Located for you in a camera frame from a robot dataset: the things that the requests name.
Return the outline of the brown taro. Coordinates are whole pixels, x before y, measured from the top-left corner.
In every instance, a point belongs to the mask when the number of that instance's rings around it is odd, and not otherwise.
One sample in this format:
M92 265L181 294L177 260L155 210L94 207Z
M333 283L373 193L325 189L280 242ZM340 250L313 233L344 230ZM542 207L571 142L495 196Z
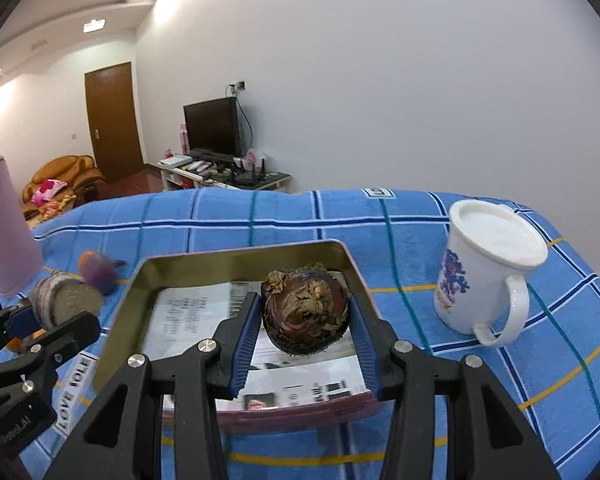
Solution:
M273 270L261 292L262 324L268 339L291 356L321 352L349 327L349 291L321 263Z

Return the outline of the purple plastic cup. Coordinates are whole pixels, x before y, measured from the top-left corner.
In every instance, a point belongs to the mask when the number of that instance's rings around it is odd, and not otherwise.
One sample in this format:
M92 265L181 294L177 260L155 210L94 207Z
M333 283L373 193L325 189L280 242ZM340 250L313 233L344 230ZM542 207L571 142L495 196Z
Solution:
M0 294L15 297L42 264L41 247L27 226L6 160L0 156Z

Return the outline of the purple round turnip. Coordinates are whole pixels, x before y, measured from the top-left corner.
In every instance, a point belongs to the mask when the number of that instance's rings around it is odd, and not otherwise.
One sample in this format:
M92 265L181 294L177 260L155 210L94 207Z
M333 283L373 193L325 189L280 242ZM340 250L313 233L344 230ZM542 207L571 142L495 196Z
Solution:
M101 252L84 252L78 267L82 280L107 296L117 287L117 270L124 265L124 260L110 259Z

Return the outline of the white ceramic mug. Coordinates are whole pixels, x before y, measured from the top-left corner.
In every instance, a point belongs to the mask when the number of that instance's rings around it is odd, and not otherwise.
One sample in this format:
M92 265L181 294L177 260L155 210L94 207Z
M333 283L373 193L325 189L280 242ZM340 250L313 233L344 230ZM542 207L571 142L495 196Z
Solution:
M526 277L548 257L540 233L512 208L485 200L458 200L434 292L434 308L451 330L503 347L520 335L529 316Z

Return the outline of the pink floral cushion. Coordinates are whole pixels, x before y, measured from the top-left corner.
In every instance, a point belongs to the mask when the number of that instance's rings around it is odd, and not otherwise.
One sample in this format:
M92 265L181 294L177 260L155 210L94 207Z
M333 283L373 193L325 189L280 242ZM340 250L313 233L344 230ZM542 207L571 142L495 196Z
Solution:
M56 179L46 179L40 184L40 186L33 192L30 202L37 206L42 207L46 203L50 202L60 191L64 190L68 186L68 183Z

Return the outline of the white tv stand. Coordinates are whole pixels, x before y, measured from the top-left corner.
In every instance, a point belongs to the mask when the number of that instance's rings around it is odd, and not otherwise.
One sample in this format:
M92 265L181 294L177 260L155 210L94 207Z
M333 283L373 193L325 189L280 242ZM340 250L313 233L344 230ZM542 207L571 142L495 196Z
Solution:
M218 166L212 162L192 162L177 159L172 162L154 162L151 169L158 171L165 191L185 190L186 188L227 188L245 191L285 191L291 181L290 174L266 172L266 180L253 188L236 188L230 185L230 167Z

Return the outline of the brown wooden door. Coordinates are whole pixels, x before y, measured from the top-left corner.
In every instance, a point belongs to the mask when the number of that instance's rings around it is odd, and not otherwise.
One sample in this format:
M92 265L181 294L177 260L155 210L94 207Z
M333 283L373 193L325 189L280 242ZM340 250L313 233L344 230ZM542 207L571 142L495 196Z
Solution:
M84 75L85 104L96 166L109 183L144 168L133 94L132 63Z

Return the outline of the black wifi router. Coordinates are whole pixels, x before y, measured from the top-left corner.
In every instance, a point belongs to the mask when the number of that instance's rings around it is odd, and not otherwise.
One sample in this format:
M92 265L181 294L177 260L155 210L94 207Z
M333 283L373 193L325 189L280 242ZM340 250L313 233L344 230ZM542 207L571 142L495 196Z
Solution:
M236 188L253 188L264 182L267 176L263 166L247 168L242 158L235 158L230 167L230 185Z

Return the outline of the black television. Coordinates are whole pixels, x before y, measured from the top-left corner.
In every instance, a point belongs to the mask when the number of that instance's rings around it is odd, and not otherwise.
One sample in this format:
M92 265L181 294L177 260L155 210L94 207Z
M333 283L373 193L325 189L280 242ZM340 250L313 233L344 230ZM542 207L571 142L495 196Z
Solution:
M188 145L192 151L206 150L232 156L242 154L234 96L188 104L183 110Z

